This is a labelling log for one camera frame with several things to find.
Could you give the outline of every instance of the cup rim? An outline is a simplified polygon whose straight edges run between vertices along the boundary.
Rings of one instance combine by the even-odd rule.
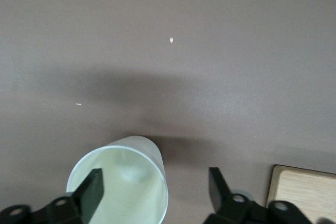
[[[164,184],[164,189],[165,189],[165,193],[167,195],[167,200],[166,200],[166,203],[165,203],[165,208],[164,208],[164,211],[162,213],[162,217],[160,219],[160,221],[157,223],[157,224],[161,224],[163,222],[163,219],[164,217],[166,216],[166,213],[167,213],[167,209],[168,209],[168,202],[169,202],[169,193],[168,193],[168,185],[167,185],[167,181],[166,181],[166,178],[165,178],[165,175],[162,173],[161,169],[157,166],[157,164],[150,158],[148,157],[147,155],[145,155],[143,152],[140,152],[139,150],[135,149],[135,148],[132,148],[132,147],[129,147],[129,146],[125,146],[125,145],[106,145],[106,146],[102,146],[100,148],[97,148],[97,149],[94,149],[92,150],[91,152],[87,153],[84,157],[82,157],[78,162],[77,164],[73,167],[70,175],[69,175],[69,178],[68,178],[68,181],[67,181],[67,189],[66,191],[68,192],[68,188],[69,188],[69,182],[70,182],[70,179],[72,178],[75,170],[77,169],[77,167],[82,163],[82,161],[84,159],[86,159],[87,157],[91,156],[92,154],[98,152],[98,151],[103,151],[103,150],[106,150],[106,149],[110,149],[110,148],[119,148],[119,149],[125,149],[125,150],[129,150],[129,151],[132,151],[132,152],[135,152],[139,155],[141,155],[142,157],[146,158],[154,167],[155,169],[159,172],[160,174],[160,177],[161,177],[161,180],[163,181],[163,184]]]

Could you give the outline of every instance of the gray table surface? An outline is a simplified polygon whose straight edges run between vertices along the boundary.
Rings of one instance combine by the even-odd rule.
[[[162,151],[164,224],[212,211],[209,166],[260,204],[273,164],[336,173],[335,17],[335,0],[0,0],[0,208],[42,207],[129,135]]]

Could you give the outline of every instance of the black mechanical part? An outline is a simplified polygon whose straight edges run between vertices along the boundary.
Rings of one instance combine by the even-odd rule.
[[[28,205],[8,207],[0,212],[0,224],[88,224],[103,194],[102,169],[93,169],[71,195],[35,212]]]
[[[218,167],[209,168],[209,194],[215,213],[204,224],[312,224],[287,201],[272,201],[266,208],[244,195],[232,194]]]

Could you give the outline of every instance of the white cup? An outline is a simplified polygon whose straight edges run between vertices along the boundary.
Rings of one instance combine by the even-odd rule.
[[[75,191],[94,168],[102,168],[104,196],[90,224],[160,224],[168,188],[158,147],[129,136],[85,155],[73,168],[67,192]]]

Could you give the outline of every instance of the wooden board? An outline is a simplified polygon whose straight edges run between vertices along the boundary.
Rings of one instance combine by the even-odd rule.
[[[267,205],[272,200],[295,204],[313,223],[321,218],[336,222],[336,175],[277,165]]]

